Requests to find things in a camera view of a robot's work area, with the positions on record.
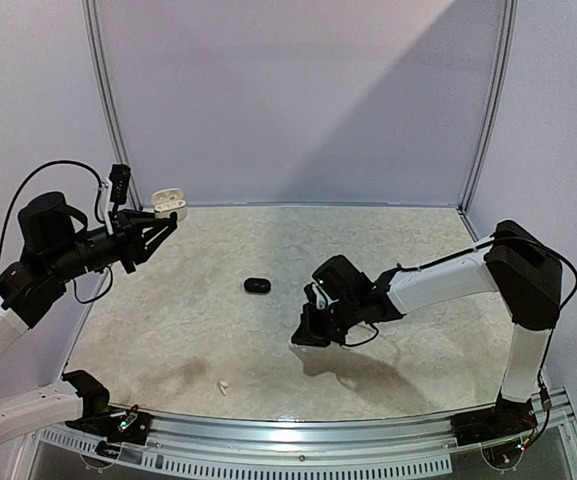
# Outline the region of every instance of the small white object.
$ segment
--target small white object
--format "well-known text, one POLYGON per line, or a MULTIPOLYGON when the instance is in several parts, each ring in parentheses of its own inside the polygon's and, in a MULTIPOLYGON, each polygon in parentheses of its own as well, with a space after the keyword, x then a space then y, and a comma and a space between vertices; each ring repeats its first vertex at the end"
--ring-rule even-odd
POLYGON ((177 213, 177 221, 181 222, 188 215, 188 203, 184 200, 184 192, 180 188, 167 188, 152 194, 151 202, 155 218, 170 218, 177 213))
POLYGON ((317 307, 317 310, 325 310, 326 308, 328 308, 329 305, 332 305, 333 303, 338 301, 337 299, 333 300, 332 298, 330 298, 328 294, 324 291, 324 289, 321 288, 317 282, 312 282, 310 286, 312 287, 312 291, 316 297, 315 305, 317 307))
POLYGON ((104 178, 101 181, 101 215, 106 225, 108 235, 112 235, 112 222, 110 221, 110 194, 112 193, 112 182, 109 178, 104 178))
POLYGON ((217 386, 221 394, 225 397, 226 389, 228 388, 228 382, 226 382, 225 380, 219 380, 219 384, 217 386))

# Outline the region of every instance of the gray wall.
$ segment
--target gray wall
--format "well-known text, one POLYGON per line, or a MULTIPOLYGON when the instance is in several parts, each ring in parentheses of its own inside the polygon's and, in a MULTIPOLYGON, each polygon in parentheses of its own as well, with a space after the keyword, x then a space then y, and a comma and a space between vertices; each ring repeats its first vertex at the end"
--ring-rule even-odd
MULTIPOLYGON (((509 70, 470 219, 514 218, 577 266, 577 2, 519 3, 509 70)), ((577 413, 577 296, 548 372, 577 413)))
POLYGON ((195 205, 457 205, 503 5, 99 2, 138 187, 195 205))
MULTIPOLYGON (((56 158, 75 158, 101 174, 112 148, 90 61, 80 2, 0 2, 0 229, 10 198, 27 173, 56 158)), ((56 167, 28 185, 19 205, 61 190, 73 206, 91 212, 94 178, 56 167)), ((16 218, 10 224, 4 265, 19 255, 16 218)), ((82 283, 82 296, 96 279, 82 283)), ((83 310, 62 299, 35 330, 0 358, 0 396, 54 381, 63 368, 83 310)), ((0 479, 10 446, 0 449, 0 479)))

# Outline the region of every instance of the marble tabletop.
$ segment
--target marble tabletop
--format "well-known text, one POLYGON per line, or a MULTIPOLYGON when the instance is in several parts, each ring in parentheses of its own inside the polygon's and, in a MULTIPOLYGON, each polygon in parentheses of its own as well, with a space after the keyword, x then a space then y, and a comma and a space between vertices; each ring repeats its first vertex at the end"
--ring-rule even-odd
MULTIPOLYGON (((495 293, 382 324, 362 347, 290 345, 303 287, 329 257, 374 280, 470 243, 452 209, 192 209, 135 273, 115 267, 66 371, 94 375, 115 404, 222 418, 374 419, 493 402, 512 331, 495 293), (271 293, 245 293, 248 277, 268 278, 271 293)), ((371 333, 356 327, 349 341, 371 333)))

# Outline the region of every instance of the aluminum frame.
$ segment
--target aluminum frame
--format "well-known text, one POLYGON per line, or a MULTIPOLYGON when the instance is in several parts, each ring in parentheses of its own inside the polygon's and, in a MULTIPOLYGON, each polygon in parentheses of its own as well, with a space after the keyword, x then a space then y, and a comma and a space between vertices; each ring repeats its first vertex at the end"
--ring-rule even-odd
MULTIPOLYGON (((110 136, 110 140, 115 153, 115 159, 119 163, 130 166, 130 159, 121 131, 119 115, 117 113, 115 101, 113 98, 112 86, 104 54, 97 1, 82 0, 82 3, 84 9, 84 17, 86 20, 86 28, 88 31, 90 52, 95 70, 95 77, 97 80, 97 86, 99 88, 99 95, 104 111, 104 117, 108 126, 108 134, 110 136)), ((468 214, 470 206, 472 205, 473 197, 477 189, 477 183, 483 168, 486 152, 488 150, 488 145, 490 143, 490 138, 492 136, 492 130, 494 127, 497 110, 499 108, 503 81, 505 78, 506 67, 510 55, 510 46, 512 41, 516 10, 516 0, 505 1, 504 13, 499 28, 497 47, 495 51, 495 66, 493 68, 487 95, 484 122, 479 134, 475 157, 473 158, 466 184, 457 202, 457 210, 464 216, 468 214)), ((148 206, 142 201, 143 197, 141 197, 139 194, 134 175, 131 178, 129 192, 130 201, 133 208, 139 210, 148 206)))
MULTIPOLYGON (((564 389, 555 390, 552 401, 548 428, 559 430, 571 476, 577 479, 574 413, 564 389)), ((537 395, 533 403, 539 405, 537 395)), ((450 429, 455 412, 350 422, 256 422, 152 413, 146 446, 124 444, 117 464, 197 479, 412 479, 449 474, 451 454, 480 448, 457 445, 450 429)), ((543 422, 540 407, 536 415, 543 422)), ((26 436, 11 478, 29 478, 40 442, 108 462, 94 453, 100 440, 63 425, 41 429, 26 436)))

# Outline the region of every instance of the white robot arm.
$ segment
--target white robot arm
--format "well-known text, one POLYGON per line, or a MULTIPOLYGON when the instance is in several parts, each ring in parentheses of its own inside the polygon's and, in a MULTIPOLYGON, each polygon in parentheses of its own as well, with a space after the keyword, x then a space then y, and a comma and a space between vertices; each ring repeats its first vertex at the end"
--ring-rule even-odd
POLYGON ((306 286, 308 303, 292 343, 347 345, 346 334, 358 323, 374 328, 427 305, 498 291, 514 323, 499 396, 492 409, 455 415, 453 432, 460 445, 519 434, 537 424, 530 401, 537 383, 549 408, 541 369, 561 310, 562 260, 570 266, 512 221, 501 222, 490 237, 466 250, 415 268, 398 265, 374 283, 338 255, 306 286))
MULTIPOLYGON (((78 164, 68 160, 50 162, 31 176, 46 165, 57 163, 78 164)), ((86 216, 67 205, 60 192, 40 195, 20 210, 24 238, 21 258, 0 274, 0 355, 44 317, 66 292, 67 282, 117 261, 132 273, 135 265, 146 262, 177 228, 174 212, 166 216, 165 212, 118 209, 127 200, 129 178, 128 167, 114 165, 110 178, 103 183, 100 180, 102 191, 106 187, 104 210, 109 210, 111 201, 114 207, 104 212, 105 225, 94 230, 87 230, 86 216), (73 219, 83 228, 75 231, 73 219)), ((79 421, 82 429, 109 440, 113 437, 115 441, 145 441, 150 416, 140 412, 137 419, 135 412, 123 412, 131 420, 130 425, 122 426, 117 412, 108 408, 108 400, 108 390, 81 370, 32 392, 0 399, 0 445, 63 421, 79 421)))

